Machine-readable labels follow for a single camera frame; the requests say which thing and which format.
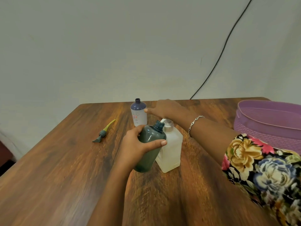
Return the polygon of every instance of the purple basket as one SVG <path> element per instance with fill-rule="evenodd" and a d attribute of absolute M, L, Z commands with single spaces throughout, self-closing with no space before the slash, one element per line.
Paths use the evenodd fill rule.
<path fill-rule="evenodd" d="M 234 129 L 275 148 L 301 154 L 301 105 L 245 100 L 238 103 Z"/>

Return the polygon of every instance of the purple bottle top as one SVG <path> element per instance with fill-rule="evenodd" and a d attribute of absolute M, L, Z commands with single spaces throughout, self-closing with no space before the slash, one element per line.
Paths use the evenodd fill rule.
<path fill-rule="evenodd" d="M 140 101 L 140 98 L 136 98 L 135 102 L 131 105 L 132 110 L 142 110 L 146 108 L 146 104 Z"/>

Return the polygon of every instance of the green bottle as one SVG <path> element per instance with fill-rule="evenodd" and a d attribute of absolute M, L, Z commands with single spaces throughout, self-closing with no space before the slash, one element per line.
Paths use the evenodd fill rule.
<path fill-rule="evenodd" d="M 138 136 L 138 140 L 142 143 L 148 143 L 154 140 L 166 139 L 166 134 L 163 132 L 164 123 L 156 121 L 155 125 L 146 125 Z M 147 152 L 134 168 L 137 172 L 147 172 L 151 169 L 156 157 L 161 148 L 157 148 Z"/>

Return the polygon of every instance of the bracelet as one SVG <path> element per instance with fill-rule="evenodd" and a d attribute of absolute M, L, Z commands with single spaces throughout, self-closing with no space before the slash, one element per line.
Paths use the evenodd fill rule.
<path fill-rule="evenodd" d="M 191 135 L 190 135 L 190 129 L 191 129 L 192 125 L 194 125 L 194 122 L 195 122 L 196 120 L 198 120 L 199 118 L 201 118 L 201 117 L 204 117 L 204 116 L 198 116 L 198 117 L 195 118 L 194 121 L 191 123 L 190 128 L 188 129 L 188 135 L 189 135 L 190 137 L 191 137 Z"/>

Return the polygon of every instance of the hand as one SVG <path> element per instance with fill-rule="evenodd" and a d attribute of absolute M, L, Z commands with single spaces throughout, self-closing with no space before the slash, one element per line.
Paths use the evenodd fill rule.
<path fill-rule="evenodd" d="M 176 101 L 166 99 L 158 100 L 155 108 L 146 108 L 144 112 L 153 114 L 160 118 L 172 120 L 172 115 L 183 107 Z"/>
<path fill-rule="evenodd" d="M 131 172 L 146 152 L 163 147 L 167 144 L 166 140 L 154 140 L 148 143 L 141 143 L 138 140 L 138 135 L 144 126 L 145 125 L 139 125 L 136 128 L 127 131 L 119 149 L 116 167 Z"/>

